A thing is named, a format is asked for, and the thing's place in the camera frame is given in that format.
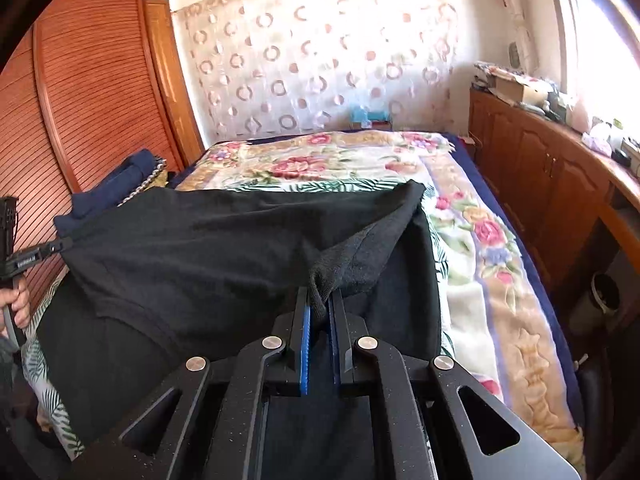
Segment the person's left hand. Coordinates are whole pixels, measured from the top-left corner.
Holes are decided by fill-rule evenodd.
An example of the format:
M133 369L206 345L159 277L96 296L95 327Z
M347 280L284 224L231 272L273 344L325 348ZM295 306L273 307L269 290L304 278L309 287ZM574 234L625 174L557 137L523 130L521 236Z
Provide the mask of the person's left hand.
M26 328L32 318L32 306L30 305L30 292L23 275L13 281L11 286L0 289L1 307L9 307L14 314L15 325Z

